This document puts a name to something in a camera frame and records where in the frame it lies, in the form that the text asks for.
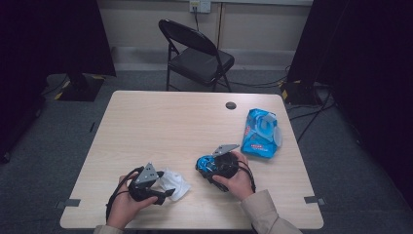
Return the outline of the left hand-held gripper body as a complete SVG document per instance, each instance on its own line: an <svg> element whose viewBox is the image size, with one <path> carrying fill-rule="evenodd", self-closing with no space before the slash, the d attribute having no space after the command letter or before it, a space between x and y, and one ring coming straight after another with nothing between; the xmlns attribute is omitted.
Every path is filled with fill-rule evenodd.
<svg viewBox="0 0 413 234"><path fill-rule="evenodd" d="M129 192L132 198L137 201L143 201L150 197L156 197L152 195L151 186L158 179L157 172L151 162L149 162L145 167L138 169L138 175L136 175L130 185Z"/></svg>

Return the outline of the white wall socket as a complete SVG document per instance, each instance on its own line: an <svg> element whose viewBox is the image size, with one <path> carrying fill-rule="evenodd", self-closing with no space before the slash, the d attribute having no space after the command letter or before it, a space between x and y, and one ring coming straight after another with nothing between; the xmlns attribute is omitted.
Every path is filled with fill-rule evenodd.
<svg viewBox="0 0 413 234"><path fill-rule="evenodd" d="M209 14L211 10L210 0L190 0L189 11L191 13Z"/></svg>

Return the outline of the person's right hand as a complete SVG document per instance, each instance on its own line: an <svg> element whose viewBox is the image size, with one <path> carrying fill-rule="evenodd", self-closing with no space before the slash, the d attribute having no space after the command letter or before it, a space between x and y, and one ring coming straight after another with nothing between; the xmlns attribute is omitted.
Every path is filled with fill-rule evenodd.
<svg viewBox="0 0 413 234"><path fill-rule="evenodd" d="M226 186L231 194L238 200L243 201L253 194L252 182L248 169L248 161L240 152L234 152L238 158L239 168L235 175L231 178L226 178L221 175L214 175L212 178L224 186Z"/></svg>

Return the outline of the black folding chair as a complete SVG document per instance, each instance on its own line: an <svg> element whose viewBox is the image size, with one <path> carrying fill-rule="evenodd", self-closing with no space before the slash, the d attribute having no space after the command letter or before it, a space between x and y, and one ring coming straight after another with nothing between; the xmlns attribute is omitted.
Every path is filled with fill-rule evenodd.
<svg viewBox="0 0 413 234"><path fill-rule="evenodd" d="M161 19L158 25L169 42L167 91L176 89L170 83L172 71L213 91L217 84L232 91L226 76L235 64L232 55L218 50L199 30L170 19Z"/></svg>

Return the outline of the black stand base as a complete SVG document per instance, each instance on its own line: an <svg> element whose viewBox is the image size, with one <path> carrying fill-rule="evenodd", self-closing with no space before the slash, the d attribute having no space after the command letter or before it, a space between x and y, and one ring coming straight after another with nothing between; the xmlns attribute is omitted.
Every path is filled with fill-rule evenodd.
<svg viewBox="0 0 413 234"><path fill-rule="evenodd" d="M292 105L321 105L321 99L314 86L307 86L301 81L282 82L282 98Z"/></svg>
<svg viewBox="0 0 413 234"><path fill-rule="evenodd" d="M56 100L94 101L104 79L100 76L69 73L69 80L63 85Z"/></svg>

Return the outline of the blue toy car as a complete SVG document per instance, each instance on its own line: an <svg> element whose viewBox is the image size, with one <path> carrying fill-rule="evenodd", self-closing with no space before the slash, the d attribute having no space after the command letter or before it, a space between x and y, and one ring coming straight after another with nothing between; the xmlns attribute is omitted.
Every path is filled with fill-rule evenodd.
<svg viewBox="0 0 413 234"><path fill-rule="evenodd" d="M205 155L199 158L196 162L195 169L205 178L209 183L215 185L219 190L227 192L228 188L220 182L215 181L213 176L224 176L226 169L224 165L216 160L211 155Z"/></svg>

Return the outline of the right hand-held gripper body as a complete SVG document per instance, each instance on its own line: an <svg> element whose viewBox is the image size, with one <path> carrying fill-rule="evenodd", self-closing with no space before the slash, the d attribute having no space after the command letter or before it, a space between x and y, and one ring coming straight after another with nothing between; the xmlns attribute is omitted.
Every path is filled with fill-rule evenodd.
<svg viewBox="0 0 413 234"><path fill-rule="evenodd" d="M219 176L231 178L239 167L238 157L233 150L238 148L238 144L219 145L212 153L214 172Z"/></svg>

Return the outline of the dark curtain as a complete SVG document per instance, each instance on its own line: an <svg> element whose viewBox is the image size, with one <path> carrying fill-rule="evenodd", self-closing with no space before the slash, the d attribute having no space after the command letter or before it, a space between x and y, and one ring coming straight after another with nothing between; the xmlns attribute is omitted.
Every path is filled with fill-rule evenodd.
<svg viewBox="0 0 413 234"><path fill-rule="evenodd" d="M0 0L0 163L69 73L116 74L97 0Z"/></svg>
<svg viewBox="0 0 413 234"><path fill-rule="evenodd" d="M413 0L313 0L288 79L332 86L413 208Z"/></svg>

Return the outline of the white wet wipe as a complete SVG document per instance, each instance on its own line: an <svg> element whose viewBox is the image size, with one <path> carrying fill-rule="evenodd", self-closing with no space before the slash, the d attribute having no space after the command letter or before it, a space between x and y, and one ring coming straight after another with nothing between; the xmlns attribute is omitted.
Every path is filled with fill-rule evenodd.
<svg viewBox="0 0 413 234"><path fill-rule="evenodd" d="M174 172L168 168L164 169L164 174L160 178L159 183L164 190L173 189L173 193L170 196L172 201L178 201L191 188L191 185L180 173Z"/></svg>

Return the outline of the grey tape piece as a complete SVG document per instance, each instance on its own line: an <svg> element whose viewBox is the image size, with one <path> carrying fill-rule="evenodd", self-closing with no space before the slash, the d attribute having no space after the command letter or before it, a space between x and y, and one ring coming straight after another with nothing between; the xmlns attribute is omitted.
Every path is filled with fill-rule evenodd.
<svg viewBox="0 0 413 234"><path fill-rule="evenodd" d="M326 204L323 198L318 198L317 196L307 196L307 197L304 197L304 200L306 204L317 203L320 206L323 206Z"/></svg>
<svg viewBox="0 0 413 234"><path fill-rule="evenodd" d="M57 209L65 209L66 207L78 207L81 199L66 199L64 201L58 201L56 203Z"/></svg>

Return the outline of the person's left hand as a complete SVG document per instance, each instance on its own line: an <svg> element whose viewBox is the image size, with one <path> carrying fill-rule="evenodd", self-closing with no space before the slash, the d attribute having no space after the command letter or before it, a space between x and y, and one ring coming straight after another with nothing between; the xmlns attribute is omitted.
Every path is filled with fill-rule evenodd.
<svg viewBox="0 0 413 234"><path fill-rule="evenodd" d="M124 230L142 209L151 206L158 200L158 198L154 196L136 202L134 198L131 197L128 189L128 181L131 180L133 176L135 176L135 174L129 176L122 175L119 178L120 188L112 202L111 211L106 221L108 226Z"/></svg>

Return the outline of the blue wet wipes pack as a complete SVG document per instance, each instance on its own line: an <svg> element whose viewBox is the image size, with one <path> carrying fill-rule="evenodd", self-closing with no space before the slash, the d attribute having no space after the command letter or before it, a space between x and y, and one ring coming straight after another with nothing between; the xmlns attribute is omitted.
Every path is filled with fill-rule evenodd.
<svg viewBox="0 0 413 234"><path fill-rule="evenodd" d="M272 158L282 146L282 132L277 116L267 110L250 109L245 121L242 152Z"/></svg>

